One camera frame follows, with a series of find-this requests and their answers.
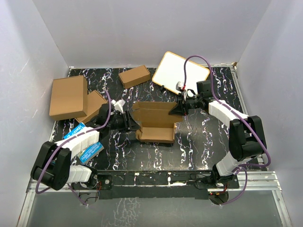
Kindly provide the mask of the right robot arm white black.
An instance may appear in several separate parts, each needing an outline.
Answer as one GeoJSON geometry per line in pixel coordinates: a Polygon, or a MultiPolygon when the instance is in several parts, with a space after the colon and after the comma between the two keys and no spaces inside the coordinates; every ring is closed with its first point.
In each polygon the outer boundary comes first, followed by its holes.
{"type": "Polygon", "coordinates": [[[262,121],[258,116],[248,116],[235,110],[223,100],[216,100],[210,81],[199,81],[196,84],[198,93],[186,89],[183,82],[176,84],[178,101],[169,114],[185,116],[190,109],[200,108],[228,127],[229,151],[213,166],[209,177],[215,187],[221,188],[241,166],[265,153],[262,121]]]}

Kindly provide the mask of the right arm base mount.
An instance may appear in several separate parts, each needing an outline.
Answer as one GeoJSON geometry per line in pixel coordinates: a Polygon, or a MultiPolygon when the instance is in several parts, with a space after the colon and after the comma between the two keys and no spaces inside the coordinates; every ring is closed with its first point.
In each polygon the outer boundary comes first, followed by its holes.
{"type": "Polygon", "coordinates": [[[221,176],[219,174],[218,168],[216,165],[213,166],[210,175],[194,174],[194,186],[198,189],[206,189],[208,186],[215,187],[218,183],[222,183],[226,186],[229,182],[234,180],[235,175],[229,174],[227,176],[221,176]]]}

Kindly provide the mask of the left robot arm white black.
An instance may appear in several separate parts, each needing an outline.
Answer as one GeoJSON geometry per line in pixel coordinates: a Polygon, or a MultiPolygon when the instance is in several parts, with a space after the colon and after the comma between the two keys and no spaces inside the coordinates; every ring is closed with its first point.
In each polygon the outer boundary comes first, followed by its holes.
{"type": "Polygon", "coordinates": [[[58,142],[42,144],[30,176],[49,189],[60,190],[66,184],[82,183],[92,189],[98,177],[85,166],[85,150],[92,149],[109,131],[130,132],[140,129],[129,111],[116,110],[113,104],[103,104],[96,116],[78,132],[58,142]]]}

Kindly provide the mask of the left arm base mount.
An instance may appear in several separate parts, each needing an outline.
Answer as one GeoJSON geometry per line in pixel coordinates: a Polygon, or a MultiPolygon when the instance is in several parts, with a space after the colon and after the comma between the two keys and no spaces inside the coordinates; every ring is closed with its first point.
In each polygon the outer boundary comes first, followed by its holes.
{"type": "Polygon", "coordinates": [[[111,175],[94,175],[85,183],[72,183],[71,187],[74,190],[101,190],[112,189],[112,176],[111,175]]]}

